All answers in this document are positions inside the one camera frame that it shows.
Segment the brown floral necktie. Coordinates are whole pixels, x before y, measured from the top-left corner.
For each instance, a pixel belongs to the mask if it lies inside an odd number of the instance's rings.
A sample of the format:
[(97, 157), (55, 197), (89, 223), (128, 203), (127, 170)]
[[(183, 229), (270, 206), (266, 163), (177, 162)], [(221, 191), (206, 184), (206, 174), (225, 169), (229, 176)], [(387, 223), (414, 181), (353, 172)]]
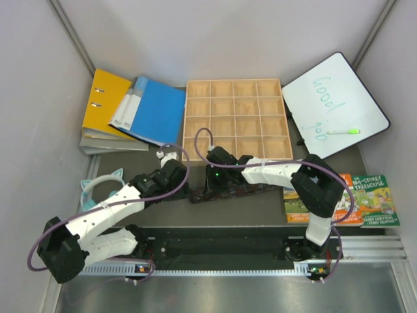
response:
[(190, 202), (192, 204), (203, 203), (208, 201), (227, 200), (233, 198), (241, 198), (244, 196), (253, 196), (265, 192), (279, 190), (279, 186), (266, 185), (266, 184), (246, 184), (236, 185), (228, 183), (224, 186), (212, 187), (207, 185), (205, 187), (199, 187), (191, 189)]

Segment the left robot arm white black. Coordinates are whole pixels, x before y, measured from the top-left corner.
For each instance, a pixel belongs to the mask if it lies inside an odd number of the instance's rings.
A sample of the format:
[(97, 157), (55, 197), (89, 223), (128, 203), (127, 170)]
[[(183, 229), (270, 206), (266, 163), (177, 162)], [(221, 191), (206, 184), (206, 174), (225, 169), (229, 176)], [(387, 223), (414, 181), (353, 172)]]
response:
[(119, 231), (107, 230), (124, 218), (173, 196), (187, 182), (189, 167), (168, 153), (160, 168), (138, 174), (110, 198), (92, 209), (63, 221), (54, 217), (46, 222), (36, 253), (59, 284), (77, 277), (84, 268), (116, 256), (142, 258), (148, 249), (137, 226)]

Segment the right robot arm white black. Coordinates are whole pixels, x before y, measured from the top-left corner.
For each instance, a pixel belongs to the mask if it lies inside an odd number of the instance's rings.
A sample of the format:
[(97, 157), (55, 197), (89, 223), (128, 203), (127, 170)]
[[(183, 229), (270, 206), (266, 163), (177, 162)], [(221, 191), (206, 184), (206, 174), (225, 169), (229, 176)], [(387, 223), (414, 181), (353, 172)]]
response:
[(298, 194), (309, 211), (309, 221), (301, 243), (284, 243), (287, 257), (294, 261), (321, 257), (328, 250), (334, 225), (354, 209), (354, 196), (345, 180), (314, 154), (303, 160), (274, 161), (251, 155), (237, 159), (216, 146), (203, 160), (236, 184), (279, 186)]

